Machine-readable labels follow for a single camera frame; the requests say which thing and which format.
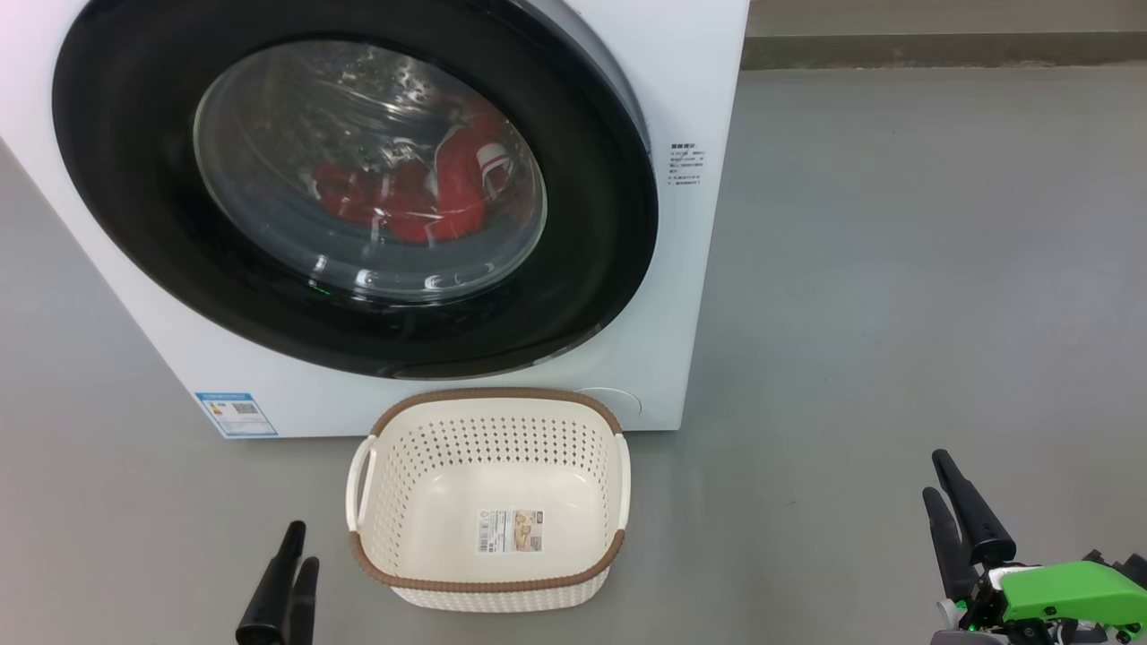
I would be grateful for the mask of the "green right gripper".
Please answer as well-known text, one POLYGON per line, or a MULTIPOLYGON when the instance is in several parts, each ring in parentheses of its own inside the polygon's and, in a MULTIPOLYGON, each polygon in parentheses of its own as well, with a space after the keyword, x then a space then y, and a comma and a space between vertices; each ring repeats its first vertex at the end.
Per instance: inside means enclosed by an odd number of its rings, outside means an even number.
POLYGON ((1015 541, 954 458, 938 449, 931 463, 955 516, 924 487, 945 595, 934 644, 1144 644, 1144 555, 1108 564, 1093 550, 1053 566, 1015 564, 1015 541))

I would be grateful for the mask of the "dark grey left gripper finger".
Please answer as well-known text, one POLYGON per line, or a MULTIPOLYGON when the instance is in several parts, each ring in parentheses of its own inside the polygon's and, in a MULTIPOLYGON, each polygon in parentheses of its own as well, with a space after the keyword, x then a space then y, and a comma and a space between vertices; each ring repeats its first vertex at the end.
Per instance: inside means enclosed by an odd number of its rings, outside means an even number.
POLYGON ((318 558, 305 558, 301 564, 298 559, 289 560, 288 582, 291 586, 282 628, 283 644, 313 644, 319 572, 318 558))
POLYGON ((292 521, 287 527, 235 629, 237 644, 286 644, 284 627, 305 531, 303 521, 292 521))

